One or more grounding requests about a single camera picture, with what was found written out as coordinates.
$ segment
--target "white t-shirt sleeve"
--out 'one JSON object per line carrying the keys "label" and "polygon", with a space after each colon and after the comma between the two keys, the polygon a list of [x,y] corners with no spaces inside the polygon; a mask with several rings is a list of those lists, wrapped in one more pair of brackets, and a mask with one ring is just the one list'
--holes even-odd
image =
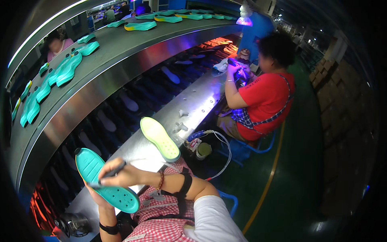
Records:
{"label": "white t-shirt sleeve", "polygon": [[220,197],[201,197],[195,201],[193,209],[195,229],[184,229],[189,238],[198,242],[247,242]]}

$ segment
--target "person in pink shirt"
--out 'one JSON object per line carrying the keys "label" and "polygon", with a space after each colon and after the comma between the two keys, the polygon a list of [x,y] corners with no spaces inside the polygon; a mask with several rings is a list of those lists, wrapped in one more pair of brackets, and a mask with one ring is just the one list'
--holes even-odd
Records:
{"label": "person in pink shirt", "polygon": [[48,44],[48,48],[50,49],[47,54],[47,62],[50,62],[55,56],[59,55],[62,51],[74,43],[71,39],[60,40],[59,34],[56,30],[48,35],[46,42]]}

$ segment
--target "blue plaid apron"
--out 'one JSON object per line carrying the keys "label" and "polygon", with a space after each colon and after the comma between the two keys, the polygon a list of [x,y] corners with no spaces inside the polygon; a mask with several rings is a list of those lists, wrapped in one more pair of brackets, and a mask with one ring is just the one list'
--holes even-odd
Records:
{"label": "blue plaid apron", "polygon": [[288,84],[289,96],[288,96],[288,100],[285,103],[285,106],[278,113],[276,113],[274,116],[272,116],[271,118],[268,118],[264,121],[252,122],[250,119],[250,116],[247,113],[247,108],[240,108],[240,109],[235,109],[232,111],[231,118],[235,122],[238,122],[241,125],[245,126],[246,128],[253,129],[253,130],[254,130],[254,126],[256,126],[256,125],[269,123],[269,122],[274,121],[276,118],[278,118],[283,113],[283,111],[285,110],[285,108],[288,105],[288,103],[290,102],[290,100],[292,100],[294,97],[294,95],[290,93],[290,85],[289,85],[289,82],[287,81],[287,79],[285,77],[283,77],[282,75],[279,75],[279,76],[282,77],[286,81],[286,83]]}

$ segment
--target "purple light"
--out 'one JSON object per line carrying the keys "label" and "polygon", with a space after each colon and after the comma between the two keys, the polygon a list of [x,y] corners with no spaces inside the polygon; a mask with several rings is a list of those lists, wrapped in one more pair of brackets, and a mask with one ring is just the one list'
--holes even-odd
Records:
{"label": "purple light", "polygon": [[236,24],[239,24],[239,25],[245,25],[245,26],[250,26],[250,27],[253,26],[253,22],[250,20],[250,18],[244,18],[244,17],[240,17],[240,18],[236,21]]}

